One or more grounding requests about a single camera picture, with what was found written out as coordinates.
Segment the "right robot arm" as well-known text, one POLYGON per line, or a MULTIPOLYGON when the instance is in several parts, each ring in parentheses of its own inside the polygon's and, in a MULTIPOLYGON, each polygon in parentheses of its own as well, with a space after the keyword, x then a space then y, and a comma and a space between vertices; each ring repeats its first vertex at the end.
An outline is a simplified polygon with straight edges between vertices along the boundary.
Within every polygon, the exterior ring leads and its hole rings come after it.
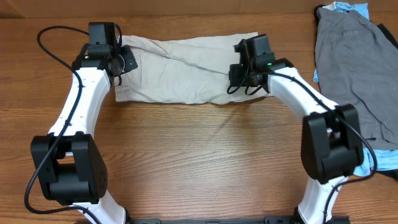
POLYGON ((265 34, 241 40, 234 50, 240 59, 229 67, 228 94, 242 86, 263 89, 302 122, 300 155, 308 174, 303 199, 291 216, 268 216, 265 223, 349 223, 332 210, 342 185, 363 162, 356 108, 324 97, 290 61, 276 59, 265 34))

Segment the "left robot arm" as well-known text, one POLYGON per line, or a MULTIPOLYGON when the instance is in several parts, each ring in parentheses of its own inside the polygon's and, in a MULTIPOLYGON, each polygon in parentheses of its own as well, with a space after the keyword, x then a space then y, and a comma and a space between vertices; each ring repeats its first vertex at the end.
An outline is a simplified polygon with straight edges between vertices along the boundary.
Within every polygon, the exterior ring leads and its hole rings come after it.
POLYGON ((132 223, 129 212, 108 191, 108 171, 94 140, 95 126, 105 96, 121 75, 137 68, 131 50, 122 45, 121 28, 113 22, 91 22, 76 59, 68 64, 42 50, 72 72, 72 85, 62 112, 48 134, 35 136, 30 151, 35 171, 27 184, 24 205, 38 181, 43 196, 60 208, 46 214, 78 210, 90 223, 132 223))

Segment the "beige shorts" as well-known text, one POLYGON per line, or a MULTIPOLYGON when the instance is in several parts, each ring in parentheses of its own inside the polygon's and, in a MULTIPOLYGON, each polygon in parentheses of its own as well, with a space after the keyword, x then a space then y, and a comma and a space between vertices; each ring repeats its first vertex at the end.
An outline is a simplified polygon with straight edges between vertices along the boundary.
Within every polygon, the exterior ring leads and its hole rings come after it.
POLYGON ((254 36, 252 32, 160 41, 125 35, 123 45, 132 50, 137 68, 115 79, 116 101, 224 105, 268 97, 264 90, 252 96, 243 88, 227 93, 229 66, 239 63, 234 45, 254 36))

